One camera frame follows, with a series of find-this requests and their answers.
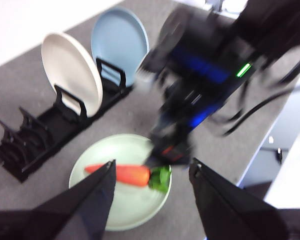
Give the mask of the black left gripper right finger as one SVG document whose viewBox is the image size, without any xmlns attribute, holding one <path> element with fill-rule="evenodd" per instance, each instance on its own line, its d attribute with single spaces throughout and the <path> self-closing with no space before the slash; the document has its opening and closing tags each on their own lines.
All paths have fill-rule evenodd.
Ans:
<svg viewBox="0 0 300 240">
<path fill-rule="evenodd" d="M 189 180 L 209 240 L 295 240 L 290 211 L 251 195 L 194 158 Z"/>
</svg>

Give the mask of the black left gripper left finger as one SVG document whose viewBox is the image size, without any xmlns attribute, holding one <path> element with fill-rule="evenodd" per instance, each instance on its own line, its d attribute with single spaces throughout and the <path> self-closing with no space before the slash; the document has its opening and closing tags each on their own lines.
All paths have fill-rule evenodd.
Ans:
<svg viewBox="0 0 300 240">
<path fill-rule="evenodd" d="M 33 209 L 0 210 L 0 240 L 100 240 L 114 199 L 116 162 Z"/>
</svg>

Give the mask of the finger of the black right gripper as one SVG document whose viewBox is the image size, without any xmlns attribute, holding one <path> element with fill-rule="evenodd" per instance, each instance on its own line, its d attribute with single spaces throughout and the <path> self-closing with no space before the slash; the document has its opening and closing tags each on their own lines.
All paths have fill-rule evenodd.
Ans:
<svg viewBox="0 0 300 240">
<path fill-rule="evenodd" d="M 167 166 L 168 162 L 162 149 L 152 149 L 143 161 L 143 165 L 148 168 L 158 168 Z"/>
</svg>

